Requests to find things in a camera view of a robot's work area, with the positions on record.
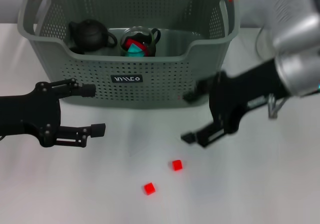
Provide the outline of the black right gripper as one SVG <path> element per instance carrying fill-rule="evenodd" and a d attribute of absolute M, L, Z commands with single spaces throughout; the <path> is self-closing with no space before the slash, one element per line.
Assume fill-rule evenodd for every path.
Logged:
<path fill-rule="evenodd" d="M 181 135 L 187 144 L 198 144 L 206 148 L 225 134 L 238 131 L 241 118 L 255 106 L 248 102 L 272 94 L 276 99 L 289 97 L 290 93 L 276 70 L 273 59 L 250 69 L 236 77 L 220 72 L 216 77 L 198 81 L 192 91 L 184 93 L 187 103 L 194 103 L 203 96 L 209 96 L 209 107 L 213 123 L 206 127 Z"/>

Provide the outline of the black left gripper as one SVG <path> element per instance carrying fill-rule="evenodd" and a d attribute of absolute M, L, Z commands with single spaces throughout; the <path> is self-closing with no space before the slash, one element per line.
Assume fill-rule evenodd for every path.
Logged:
<path fill-rule="evenodd" d="M 34 136 L 42 147 L 52 147 L 56 143 L 58 146 L 85 148 L 89 137 L 98 138 L 105 135 L 105 124 L 59 127 L 59 99 L 95 95 L 95 84 L 79 84 L 76 79 L 71 78 L 52 83 L 39 82 L 25 95 L 1 96 L 0 137 L 3 139 L 7 136 L 28 134 Z"/>

